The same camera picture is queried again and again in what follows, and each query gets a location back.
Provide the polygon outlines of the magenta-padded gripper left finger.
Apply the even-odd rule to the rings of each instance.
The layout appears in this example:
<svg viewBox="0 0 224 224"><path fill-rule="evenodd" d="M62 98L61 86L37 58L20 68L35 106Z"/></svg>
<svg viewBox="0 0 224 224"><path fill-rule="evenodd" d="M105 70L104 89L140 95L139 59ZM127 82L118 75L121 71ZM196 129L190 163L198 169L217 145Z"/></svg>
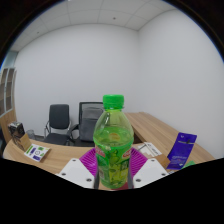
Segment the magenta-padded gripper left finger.
<svg viewBox="0 0 224 224"><path fill-rule="evenodd" d="M58 176L84 188L99 187L99 173L94 148L80 158L72 158L58 173Z"/></svg>

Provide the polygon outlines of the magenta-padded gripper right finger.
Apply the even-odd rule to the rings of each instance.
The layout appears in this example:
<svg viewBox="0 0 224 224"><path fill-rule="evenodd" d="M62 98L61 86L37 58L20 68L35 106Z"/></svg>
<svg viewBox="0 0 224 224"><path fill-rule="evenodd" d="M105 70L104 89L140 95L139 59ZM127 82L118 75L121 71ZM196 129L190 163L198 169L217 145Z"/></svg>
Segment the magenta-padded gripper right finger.
<svg viewBox="0 0 224 224"><path fill-rule="evenodd" d="M141 188L168 175L156 158L148 159L137 149L131 150L128 171L128 188Z"/></svg>

